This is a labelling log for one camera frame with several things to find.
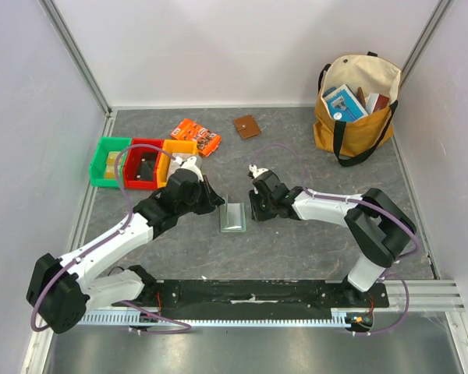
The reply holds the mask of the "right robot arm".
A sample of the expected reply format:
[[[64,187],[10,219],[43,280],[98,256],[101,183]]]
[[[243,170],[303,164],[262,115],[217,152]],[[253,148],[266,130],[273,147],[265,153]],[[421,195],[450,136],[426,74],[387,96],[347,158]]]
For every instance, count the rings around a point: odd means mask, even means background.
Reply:
[[[350,230],[361,255],[341,289],[347,305],[362,305],[376,280],[405,255],[409,243],[420,247],[415,224],[380,189],[371,188],[362,195],[321,193],[302,186],[289,189],[276,173],[253,164],[249,166],[249,177],[254,221],[280,217],[322,221]]]

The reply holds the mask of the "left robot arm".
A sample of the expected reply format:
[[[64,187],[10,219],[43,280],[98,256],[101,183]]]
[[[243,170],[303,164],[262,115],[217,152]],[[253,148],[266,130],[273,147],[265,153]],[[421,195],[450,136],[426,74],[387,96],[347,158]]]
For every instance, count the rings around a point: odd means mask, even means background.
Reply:
[[[104,234],[59,258],[43,255],[34,265],[26,295],[34,309],[32,330],[43,330],[36,324],[37,317],[48,329],[65,333],[91,309],[131,300],[141,306],[151,304],[156,296],[151,283],[154,279],[141,266],[110,277],[101,277],[101,273],[175,227],[180,217],[211,213],[224,202],[205,175],[180,168],[165,187],[132,206],[129,214]]]

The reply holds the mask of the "green card holder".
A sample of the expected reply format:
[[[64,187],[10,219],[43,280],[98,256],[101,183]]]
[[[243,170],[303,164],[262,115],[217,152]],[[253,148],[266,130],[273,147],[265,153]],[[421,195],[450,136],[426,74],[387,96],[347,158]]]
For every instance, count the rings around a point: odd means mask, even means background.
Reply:
[[[246,231],[244,203],[230,202],[226,196],[225,203],[219,207],[219,217],[222,233],[242,233]]]

